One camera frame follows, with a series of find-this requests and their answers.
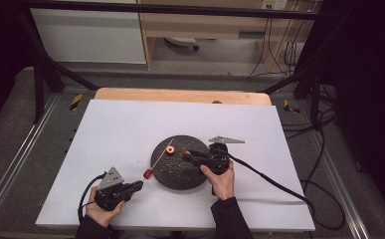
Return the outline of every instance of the wall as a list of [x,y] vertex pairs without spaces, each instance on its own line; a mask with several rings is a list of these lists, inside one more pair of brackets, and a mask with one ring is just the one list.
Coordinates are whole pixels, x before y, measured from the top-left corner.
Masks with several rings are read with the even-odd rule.
[[56,61],[145,64],[136,13],[32,9],[32,14],[46,50]]

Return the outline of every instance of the person's left hand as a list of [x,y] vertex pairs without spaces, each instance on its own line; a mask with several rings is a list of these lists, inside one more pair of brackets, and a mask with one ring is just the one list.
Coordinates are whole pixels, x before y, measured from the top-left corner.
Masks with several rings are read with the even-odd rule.
[[[96,187],[91,188],[90,200],[89,202],[93,202],[96,197]],[[124,201],[118,203],[118,205],[112,211],[105,211],[101,209],[96,203],[90,203],[87,205],[87,215],[92,218],[95,222],[103,227],[108,227],[111,222],[111,219],[118,215],[121,212]]]

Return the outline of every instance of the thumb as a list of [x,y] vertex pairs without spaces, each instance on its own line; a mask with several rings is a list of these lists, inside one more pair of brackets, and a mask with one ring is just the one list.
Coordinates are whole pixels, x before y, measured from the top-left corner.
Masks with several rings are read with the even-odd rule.
[[215,176],[211,169],[208,168],[206,165],[201,164],[199,168],[201,169],[202,173],[204,173],[208,177],[208,179],[210,179],[210,181]]

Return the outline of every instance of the horizontal black bar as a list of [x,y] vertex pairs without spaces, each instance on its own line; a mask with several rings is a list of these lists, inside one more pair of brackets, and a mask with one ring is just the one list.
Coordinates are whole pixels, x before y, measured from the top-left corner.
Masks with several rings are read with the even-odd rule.
[[18,4],[22,4],[25,7],[29,7],[29,8],[77,10],[77,11],[187,14],[187,15],[301,19],[301,20],[334,20],[339,17],[338,15],[334,15],[331,13],[295,12],[295,11],[244,9],[244,8],[127,4],[127,3],[71,2],[71,1],[50,1],[50,0],[49,1],[18,0],[17,2]]

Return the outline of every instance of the red object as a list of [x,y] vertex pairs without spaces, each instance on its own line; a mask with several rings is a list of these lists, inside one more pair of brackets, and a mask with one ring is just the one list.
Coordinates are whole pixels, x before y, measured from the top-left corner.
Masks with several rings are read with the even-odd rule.
[[143,173],[143,178],[145,178],[146,180],[148,180],[149,178],[152,177],[152,174],[153,174],[153,173],[154,173],[154,172],[152,171],[151,168],[146,169],[146,171]]
[[171,156],[174,153],[174,146],[168,146],[166,147],[166,154]]

